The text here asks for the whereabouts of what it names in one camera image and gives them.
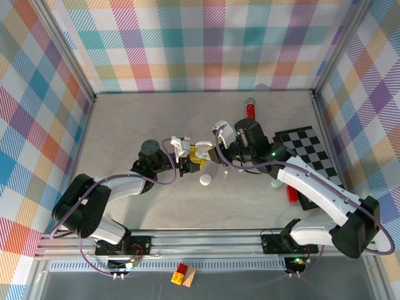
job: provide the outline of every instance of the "plaid wallpaper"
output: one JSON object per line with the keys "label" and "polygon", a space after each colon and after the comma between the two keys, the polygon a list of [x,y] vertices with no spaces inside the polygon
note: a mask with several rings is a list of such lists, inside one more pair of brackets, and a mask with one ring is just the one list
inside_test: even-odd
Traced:
{"label": "plaid wallpaper", "polygon": [[0,299],[20,299],[90,102],[28,0],[0,1]]}
{"label": "plaid wallpaper", "polygon": [[[400,1],[375,0],[323,93],[346,182],[381,203],[400,249]],[[400,299],[400,250],[382,257]]]}
{"label": "plaid wallpaper", "polygon": [[309,89],[358,0],[47,0],[99,92]]}

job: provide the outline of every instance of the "white plastic cap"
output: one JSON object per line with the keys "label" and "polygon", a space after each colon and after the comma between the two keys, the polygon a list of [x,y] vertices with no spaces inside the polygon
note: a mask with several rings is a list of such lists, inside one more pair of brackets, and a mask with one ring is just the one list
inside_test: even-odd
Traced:
{"label": "white plastic cap", "polygon": [[208,186],[212,180],[213,179],[209,174],[203,174],[202,176],[200,176],[200,183],[203,186]]}

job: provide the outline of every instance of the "red cylinder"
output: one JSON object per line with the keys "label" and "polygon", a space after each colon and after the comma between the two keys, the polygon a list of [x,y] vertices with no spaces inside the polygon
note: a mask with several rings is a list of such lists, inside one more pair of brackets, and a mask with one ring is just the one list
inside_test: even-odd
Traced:
{"label": "red cylinder", "polygon": [[256,119],[256,101],[253,98],[248,98],[246,100],[246,112],[247,118],[249,119]]}

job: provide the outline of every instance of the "wooden block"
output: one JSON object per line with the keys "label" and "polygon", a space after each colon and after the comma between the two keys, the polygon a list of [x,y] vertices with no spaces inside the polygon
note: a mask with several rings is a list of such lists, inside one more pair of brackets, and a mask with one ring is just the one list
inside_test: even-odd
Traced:
{"label": "wooden block", "polygon": [[185,274],[185,278],[183,279],[182,285],[190,288],[190,285],[192,284],[195,272],[196,272],[196,269],[194,269],[193,267],[188,267],[186,274]]}

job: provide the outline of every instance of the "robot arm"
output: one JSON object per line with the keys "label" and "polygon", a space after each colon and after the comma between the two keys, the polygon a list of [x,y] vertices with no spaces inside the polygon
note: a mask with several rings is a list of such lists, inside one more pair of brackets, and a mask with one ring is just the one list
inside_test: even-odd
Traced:
{"label": "robot arm", "polygon": [[[291,149],[280,143],[270,144],[258,122],[253,119],[240,120],[234,126],[235,131],[227,124],[223,126],[219,132],[222,143],[216,147],[220,148],[228,161],[237,160],[254,165],[273,161],[287,163],[287,166],[273,165],[258,170],[297,189],[331,217],[332,220],[328,222],[324,217],[292,220],[281,233],[282,243],[288,250],[294,251],[299,245],[323,244],[335,246],[351,258],[361,255],[379,228],[362,211],[348,204],[347,200],[360,205],[379,220],[379,203],[374,198],[369,196],[360,199],[320,175]],[[218,128],[221,128],[221,122],[214,129]],[[232,132],[236,133],[237,138],[226,147],[226,141],[233,140]],[[211,149],[209,154],[216,163],[224,163],[216,148]],[[344,197],[338,197],[335,190]]]}
{"label": "robot arm", "polygon": [[[374,221],[349,205],[344,199],[337,197],[332,189],[340,191],[379,219],[379,203],[375,199],[367,197],[363,200],[355,194],[342,190],[311,169],[291,149],[279,143],[270,144],[259,123],[253,119],[240,120],[235,124],[235,130],[226,122],[220,121],[216,124],[214,133],[221,126],[224,126],[223,131],[219,132],[221,143],[208,151],[212,161],[224,164],[216,151],[216,147],[219,147],[223,156],[231,162],[236,160],[242,163],[251,162],[254,165],[271,161],[288,163],[290,166],[273,165],[260,167],[258,170],[297,189],[332,218],[329,222],[326,218],[317,217],[292,220],[281,232],[282,244],[287,251],[295,251],[301,245],[323,244],[335,246],[351,258],[358,258],[361,255],[379,229]],[[179,170],[181,177],[185,173],[200,170],[199,165],[194,164],[188,157],[188,145],[176,138],[172,141],[177,149],[171,156],[176,160],[175,167]],[[296,167],[307,169],[309,172],[304,174]],[[131,248],[134,242],[130,230],[122,224],[103,217],[106,204],[108,201],[127,195],[146,193],[154,186],[154,183],[145,181],[141,177],[130,176],[139,174],[156,180],[157,173],[172,168],[170,160],[160,150],[158,142],[145,141],[142,144],[139,159],[133,164],[127,177],[104,182],[93,189],[87,197],[86,204],[80,204],[66,219],[64,226],[80,238],[96,239],[98,245],[107,249],[107,253],[134,254]],[[85,174],[78,175],[53,209],[53,218],[59,221],[99,180],[101,179],[94,179]]]}

